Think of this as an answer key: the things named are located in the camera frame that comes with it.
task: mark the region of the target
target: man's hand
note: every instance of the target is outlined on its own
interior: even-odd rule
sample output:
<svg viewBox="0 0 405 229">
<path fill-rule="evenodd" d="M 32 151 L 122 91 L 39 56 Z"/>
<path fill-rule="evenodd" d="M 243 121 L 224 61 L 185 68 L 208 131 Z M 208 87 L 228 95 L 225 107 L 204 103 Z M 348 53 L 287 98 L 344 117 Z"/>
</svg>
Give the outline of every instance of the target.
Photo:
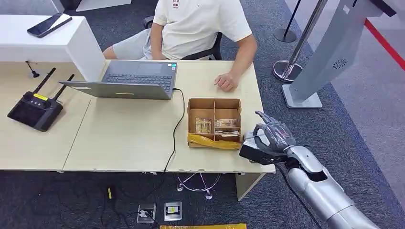
<svg viewBox="0 0 405 229">
<path fill-rule="evenodd" d="M 226 73 L 219 75 L 215 79 L 214 85 L 218 85 L 218 87 L 221 88 L 221 90 L 223 90 L 224 92 L 229 92 L 238 87 L 239 79 L 240 76 L 236 76 L 231 73 Z"/>
</svg>

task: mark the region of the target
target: yellow object on floor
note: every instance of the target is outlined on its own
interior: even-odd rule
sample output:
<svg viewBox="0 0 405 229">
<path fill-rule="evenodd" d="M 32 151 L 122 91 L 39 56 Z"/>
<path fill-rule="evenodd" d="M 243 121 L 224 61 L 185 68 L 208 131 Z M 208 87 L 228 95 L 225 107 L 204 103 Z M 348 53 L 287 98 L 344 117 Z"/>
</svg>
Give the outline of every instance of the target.
<svg viewBox="0 0 405 229">
<path fill-rule="evenodd" d="M 211 226 L 161 226 L 160 229 L 246 229 L 245 223 Z"/>
</svg>

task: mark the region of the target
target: robotic arm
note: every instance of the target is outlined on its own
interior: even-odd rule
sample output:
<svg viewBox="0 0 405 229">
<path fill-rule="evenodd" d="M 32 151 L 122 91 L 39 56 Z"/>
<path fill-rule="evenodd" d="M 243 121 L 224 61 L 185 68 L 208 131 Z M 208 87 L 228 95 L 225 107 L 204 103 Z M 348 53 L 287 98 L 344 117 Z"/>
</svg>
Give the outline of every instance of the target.
<svg viewBox="0 0 405 229">
<path fill-rule="evenodd" d="M 240 156 L 262 165 L 284 162 L 289 184 L 301 193 L 329 228 L 379 228 L 356 208 L 311 151 L 295 145 L 296 141 L 284 123 L 262 112 L 256 114 L 265 123 L 257 124 L 253 132 L 244 135 Z"/>
</svg>

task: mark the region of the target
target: laptop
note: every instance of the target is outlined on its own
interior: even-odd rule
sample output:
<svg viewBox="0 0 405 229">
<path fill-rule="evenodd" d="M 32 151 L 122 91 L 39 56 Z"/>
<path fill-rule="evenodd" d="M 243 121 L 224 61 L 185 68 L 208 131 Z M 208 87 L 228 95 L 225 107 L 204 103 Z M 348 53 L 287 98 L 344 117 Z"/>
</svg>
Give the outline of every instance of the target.
<svg viewBox="0 0 405 229">
<path fill-rule="evenodd" d="M 59 81 L 99 98 L 170 100 L 175 62 L 111 61 L 101 82 Z"/>
</svg>

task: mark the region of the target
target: desk leg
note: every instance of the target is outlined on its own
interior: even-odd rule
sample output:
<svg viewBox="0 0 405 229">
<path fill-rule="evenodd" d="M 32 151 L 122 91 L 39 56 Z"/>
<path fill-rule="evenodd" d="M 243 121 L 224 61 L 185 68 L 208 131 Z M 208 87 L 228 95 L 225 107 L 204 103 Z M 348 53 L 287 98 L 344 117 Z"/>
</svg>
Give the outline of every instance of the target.
<svg viewBox="0 0 405 229">
<path fill-rule="evenodd" d="M 236 174 L 236 192 L 238 194 L 238 201 L 243 199 L 265 174 L 266 173 Z"/>
</svg>

